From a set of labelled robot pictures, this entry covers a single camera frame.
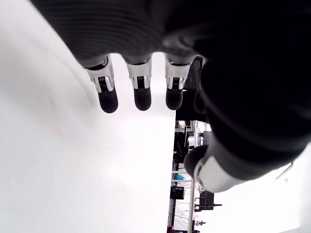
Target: white surface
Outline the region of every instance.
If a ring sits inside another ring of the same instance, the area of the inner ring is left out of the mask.
[[[0,17],[0,232],[165,232],[174,112],[165,105],[164,55],[153,56],[146,112],[112,55],[119,108],[108,115],[30,3],[2,0]],[[161,169],[156,191],[142,162]]]

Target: cable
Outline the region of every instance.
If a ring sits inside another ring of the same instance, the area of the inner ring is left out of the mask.
[[[180,221],[178,221],[178,220],[176,220],[176,219],[175,219],[175,221],[176,221],[176,222],[179,222],[180,225],[182,225],[183,227],[188,228],[187,226],[184,225],[184,224],[187,224],[186,222],[180,222]]]
[[[188,217],[181,217],[181,216],[179,216],[179,215],[175,215],[175,217],[180,217],[180,218],[184,218],[184,219],[189,220],[189,218],[188,218]]]

